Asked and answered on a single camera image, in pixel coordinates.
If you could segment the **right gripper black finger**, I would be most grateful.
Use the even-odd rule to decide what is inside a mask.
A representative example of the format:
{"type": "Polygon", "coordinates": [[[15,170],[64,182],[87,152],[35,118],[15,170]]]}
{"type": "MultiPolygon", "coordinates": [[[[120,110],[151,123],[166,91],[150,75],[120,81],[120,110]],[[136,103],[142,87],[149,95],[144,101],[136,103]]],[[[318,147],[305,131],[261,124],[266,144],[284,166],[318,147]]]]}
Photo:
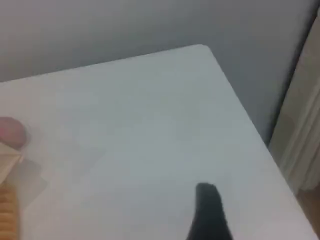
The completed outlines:
{"type": "Polygon", "coordinates": [[[188,240],[232,240],[222,198],[214,184],[201,182],[195,187],[195,213],[188,240]]]}

